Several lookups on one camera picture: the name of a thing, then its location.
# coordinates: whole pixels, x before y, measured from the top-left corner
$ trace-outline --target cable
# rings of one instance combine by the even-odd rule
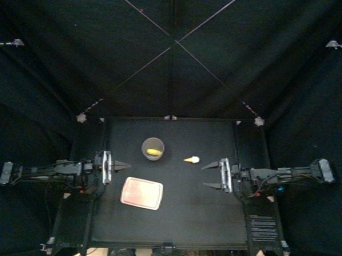
[[[46,199],[46,196],[48,196],[48,186],[49,186],[49,183],[46,183],[46,186],[45,186],[45,193],[44,193],[44,202],[45,202],[45,207],[46,207],[46,213],[48,213],[48,235],[50,237],[50,212],[49,212],[49,207],[48,207],[48,199]]]
[[[208,67],[200,62],[200,60],[196,58],[196,56],[188,51],[188,49],[180,44],[180,41],[176,41],[176,44],[180,46],[180,48],[186,52],[186,54],[192,57],[192,59],[197,62],[197,64],[205,69],[205,71],[211,74],[211,76],[215,78],[215,80],[225,87],[225,89],[231,92],[232,96],[235,97],[236,100],[241,103],[241,105],[249,110],[249,112],[255,115],[255,117],[259,117],[259,114],[253,111],[253,109],[249,107],[249,105],[241,100],[241,98],[236,95],[233,90],[213,74],[213,72],[208,69]]]

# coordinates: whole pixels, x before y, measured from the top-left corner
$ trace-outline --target black fabric enclosure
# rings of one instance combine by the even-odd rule
[[[80,138],[100,118],[261,118],[269,163],[256,167],[325,158],[336,177],[279,197],[291,255],[342,255],[342,47],[325,47],[340,31],[339,0],[1,0],[1,164],[93,157],[101,129]],[[0,187],[0,255],[44,255],[60,196],[42,184]]]

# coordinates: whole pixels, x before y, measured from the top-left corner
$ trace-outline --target metal rod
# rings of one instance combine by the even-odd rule
[[[157,56],[137,70],[134,71],[134,73],[112,89],[109,90],[108,94],[113,93],[118,87],[132,79],[132,77],[142,70],[145,69],[145,67],[148,67],[150,65],[150,63],[161,56],[164,55],[164,53],[170,49],[170,47],[168,47],[160,54],[157,54]]]
[[[158,28],[158,30],[162,31],[162,33],[169,36],[169,34],[166,33],[166,31],[153,22],[153,20],[138,10],[138,8],[128,1],[124,0],[126,4],[129,4],[129,6],[145,17],[145,19]]]
[[[257,113],[252,110],[249,105],[240,99],[240,97],[236,96],[233,90],[229,88],[229,86],[217,78],[217,76],[213,74],[213,72],[207,68],[207,66],[200,62],[200,60],[194,57],[194,55],[186,50],[186,48],[180,44],[178,41],[176,41],[176,44],[181,47],[181,49],[186,52],[186,54],[192,57],[192,59],[199,63],[199,65],[207,70],[207,72],[211,74],[211,76],[216,79],[216,81],[223,85],[228,91],[231,92],[232,96],[240,101],[240,103],[244,105],[244,107],[249,110],[249,112],[257,117]]]
[[[180,39],[181,42],[236,0],[229,1]]]

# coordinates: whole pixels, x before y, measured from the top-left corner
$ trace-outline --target black table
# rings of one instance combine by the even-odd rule
[[[149,137],[157,137],[165,145],[157,161],[149,161],[141,153],[142,141]],[[62,231],[61,227],[72,225],[73,220],[62,217],[69,214],[61,214],[60,240],[72,240],[69,244],[74,244],[82,236],[81,241],[94,247],[157,247],[168,243],[178,249],[248,250],[253,246],[248,241],[251,208],[245,209],[233,194],[203,186],[203,183],[220,182],[220,172],[219,169],[201,170],[221,158],[228,158],[229,164],[239,164],[241,168],[268,167],[263,131],[251,121],[109,118],[102,123],[94,119],[80,125],[72,159],[90,159],[102,149],[112,152],[114,160],[132,167],[112,175],[105,193],[94,203],[93,214],[84,216],[92,229],[78,229],[78,238],[74,233],[70,238]],[[190,156],[199,156],[197,164],[182,161]],[[162,184],[156,211],[120,203],[126,177]]]

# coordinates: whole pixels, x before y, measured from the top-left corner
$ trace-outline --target pink plate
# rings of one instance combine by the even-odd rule
[[[122,186],[121,203],[157,210],[162,197],[162,184],[128,177]]]

